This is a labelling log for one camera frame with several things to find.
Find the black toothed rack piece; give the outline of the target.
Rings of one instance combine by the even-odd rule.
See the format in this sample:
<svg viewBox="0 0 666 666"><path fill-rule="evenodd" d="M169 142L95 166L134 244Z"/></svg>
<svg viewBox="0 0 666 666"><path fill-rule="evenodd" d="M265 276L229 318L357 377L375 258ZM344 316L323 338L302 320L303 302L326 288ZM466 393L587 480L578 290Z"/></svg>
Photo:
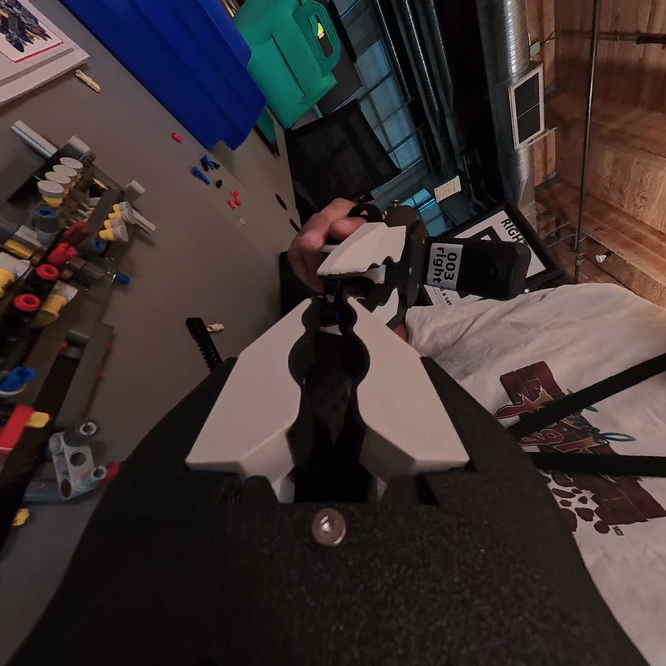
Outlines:
<svg viewBox="0 0 666 666"><path fill-rule="evenodd" d="M187 318L186 326L204 359L206 367L210 372L213 372L222 364L222 359L204 321L197 317Z"/></svg>

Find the small black beam piece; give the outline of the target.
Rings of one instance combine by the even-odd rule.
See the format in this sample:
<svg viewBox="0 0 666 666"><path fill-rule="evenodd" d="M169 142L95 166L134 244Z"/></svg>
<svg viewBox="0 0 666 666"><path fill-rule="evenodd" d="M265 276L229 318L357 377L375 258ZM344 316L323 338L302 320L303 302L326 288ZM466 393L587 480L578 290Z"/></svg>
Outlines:
<svg viewBox="0 0 666 666"><path fill-rule="evenodd" d="M337 326L326 328L320 327L320 311L323 308L332 310L337 309L339 313L339 322ZM329 277L323 281L323 291L315 304L313 315L313 324L316 330L342 336L345 333L345 325L348 323L348 304L344 295L344 280L341 277Z"/></svg>

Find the building instruction booklet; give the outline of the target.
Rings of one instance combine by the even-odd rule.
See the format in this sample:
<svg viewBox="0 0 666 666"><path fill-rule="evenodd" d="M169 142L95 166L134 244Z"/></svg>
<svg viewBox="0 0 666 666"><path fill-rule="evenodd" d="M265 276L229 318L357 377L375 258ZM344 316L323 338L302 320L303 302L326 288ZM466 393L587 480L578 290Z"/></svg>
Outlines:
<svg viewBox="0 0 666 666"><path fill-rule="evenodd" d="M1 106L78 69L88 58L28 1L1 2Z"/></svg>

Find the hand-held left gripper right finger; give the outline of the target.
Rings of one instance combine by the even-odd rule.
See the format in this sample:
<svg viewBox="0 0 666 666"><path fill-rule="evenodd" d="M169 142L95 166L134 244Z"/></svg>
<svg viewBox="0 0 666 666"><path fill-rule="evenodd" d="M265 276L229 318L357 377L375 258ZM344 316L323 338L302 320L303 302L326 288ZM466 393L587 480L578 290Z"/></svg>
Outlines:
<svg viewBox="0 0 666 666"><path fill-rule="evenodd" d="M366 427L361 465L379 500L397 477L463 468L470 461L421 356L355 298L352 335L368 354L356 389Z"/></svg>

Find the loose small connector pins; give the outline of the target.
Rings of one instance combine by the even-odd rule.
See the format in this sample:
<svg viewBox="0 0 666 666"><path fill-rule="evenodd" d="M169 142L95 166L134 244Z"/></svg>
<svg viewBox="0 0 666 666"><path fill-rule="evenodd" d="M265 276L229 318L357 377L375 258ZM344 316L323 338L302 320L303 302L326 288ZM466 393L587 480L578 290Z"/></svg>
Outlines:
<svg viewBox="0 0 666 666"><path fill-rule="evenodd" d="M190 173L194 178L207 186L212 186L221 193L227 194L227 204L234 210L242 206L238 189L227 187L228 183L221 178L221 163L205 153L199 158L198 164L191 167Z"/></svg>

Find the green fabric tote bag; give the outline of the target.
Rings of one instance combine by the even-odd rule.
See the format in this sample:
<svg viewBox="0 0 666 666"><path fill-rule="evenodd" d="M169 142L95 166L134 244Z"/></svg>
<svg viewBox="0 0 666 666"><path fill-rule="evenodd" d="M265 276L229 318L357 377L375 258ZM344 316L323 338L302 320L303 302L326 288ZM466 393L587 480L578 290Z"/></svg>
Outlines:
<svg viewBox="0 0 666 666"><path fill-rule="evenodd" d="M342 47L318 1L246 1L234 23L251 50L247 68L266 97L255 129L280 154L276 123L287 130L336 86Z"/></svg>

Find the silver ventilation duct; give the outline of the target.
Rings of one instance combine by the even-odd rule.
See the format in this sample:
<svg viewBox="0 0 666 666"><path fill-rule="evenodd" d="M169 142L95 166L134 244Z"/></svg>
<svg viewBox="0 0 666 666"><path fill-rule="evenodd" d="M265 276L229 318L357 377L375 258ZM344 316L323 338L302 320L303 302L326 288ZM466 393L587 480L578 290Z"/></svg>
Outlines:
<svg viewBox="0 0 666 666"><path fill-rule="evenodd" d="M533 144L545 136L544 67L530 60L525 1L490 1L487 10L495 133L507 197L536 216Z"/></svg>

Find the black office chair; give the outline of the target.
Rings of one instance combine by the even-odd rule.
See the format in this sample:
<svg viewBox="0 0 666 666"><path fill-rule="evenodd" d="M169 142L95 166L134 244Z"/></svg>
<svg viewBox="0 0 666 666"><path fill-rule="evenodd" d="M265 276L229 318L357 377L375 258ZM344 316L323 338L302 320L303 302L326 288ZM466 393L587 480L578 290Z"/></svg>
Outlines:
<svg viewBox="0 0 666 666"><path fill-rule="evenodd" d="M372 193L401 174L354 99L331 114L285 131L288 162L300 222L337 198L372 201Z"/></svg>

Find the metal pole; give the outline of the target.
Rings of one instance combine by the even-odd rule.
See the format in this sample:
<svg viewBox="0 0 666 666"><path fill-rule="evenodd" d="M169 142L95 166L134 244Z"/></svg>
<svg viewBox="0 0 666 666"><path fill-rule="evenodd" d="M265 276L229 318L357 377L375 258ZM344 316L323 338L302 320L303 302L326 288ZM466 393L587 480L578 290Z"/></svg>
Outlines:
<svg viewBox="0 0 666 666"><path fill-rule="evenodd" d="M573 283L577 284L579 281L580 268L584 260L582 252L582 243L584 236L584 216L586 210L586 188L587 188L587 173L589 162L590 138L592 129L592 116L594 109L594 93L595 93L595 73L597 66L597 54L599 45L599 36L601 28L601 13L603 1L594 1L593 15L591 23L591 36L589 46L589 73L587 80L587 101L586 101L586 115L583 126L583 141L582 141L582 154L581 154L581 178L579 183L579 204L578 204L578 220L575 228L573 238L573 252L575 254L573 265Z"/></svg>

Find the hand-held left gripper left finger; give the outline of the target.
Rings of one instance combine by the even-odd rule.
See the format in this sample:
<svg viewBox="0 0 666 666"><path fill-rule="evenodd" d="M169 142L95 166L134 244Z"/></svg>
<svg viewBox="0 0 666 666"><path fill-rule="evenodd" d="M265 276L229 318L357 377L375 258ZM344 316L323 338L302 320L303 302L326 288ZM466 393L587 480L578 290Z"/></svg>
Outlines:
<svg viewBox="0 0 666 666"><path fill-rule="evenodd" d="M238 356L186 458L194 471L223 471L241 480L265 477L279 501L294 499L295 467L288 431L300 410L301 388L289 355L306 333L304 300Z"/></svg>

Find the blue plastic bin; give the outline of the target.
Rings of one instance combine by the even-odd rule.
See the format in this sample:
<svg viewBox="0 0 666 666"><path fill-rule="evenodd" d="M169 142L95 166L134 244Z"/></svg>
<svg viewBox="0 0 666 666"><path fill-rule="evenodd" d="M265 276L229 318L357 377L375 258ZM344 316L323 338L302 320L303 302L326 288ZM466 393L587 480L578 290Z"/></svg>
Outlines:
<svg viewBox="0 0 666 666"><path fill-rule="evenodd" d="M231 150L267 101L219 1L62 1L205 148Z"/></svg>

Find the toy car chassis model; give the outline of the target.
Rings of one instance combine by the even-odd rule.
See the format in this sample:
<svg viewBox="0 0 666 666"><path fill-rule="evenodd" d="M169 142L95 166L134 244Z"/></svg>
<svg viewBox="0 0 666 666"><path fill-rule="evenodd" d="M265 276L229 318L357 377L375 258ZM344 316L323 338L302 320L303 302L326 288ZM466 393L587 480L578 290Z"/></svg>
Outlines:
<svg viewBox="0 0 666 666"><path fill-rule="evenodd" d="M86 419L112 350L104 314L129 242L155 226L145 188L118 185L79 137L11 130L40 162L1 173L1 544L33 504L69 502L117 473L90 451Z"/></svg>

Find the person's right hand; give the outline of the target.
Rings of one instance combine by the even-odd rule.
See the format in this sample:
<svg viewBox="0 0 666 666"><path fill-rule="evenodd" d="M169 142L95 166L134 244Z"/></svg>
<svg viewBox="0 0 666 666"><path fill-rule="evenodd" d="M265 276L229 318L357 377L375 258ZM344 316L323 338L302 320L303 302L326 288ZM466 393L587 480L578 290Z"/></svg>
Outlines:
<svg viewBox="0 0 666 666"><path fill-rule="evenodd" d="M329 240L343 242L365 224L363 218L349 215L354 205L344 198L334 199L310 217L288 249L287 258L296 277L316 294L323 290L318 275L319 266L325 259L322 247Z"/></svg>

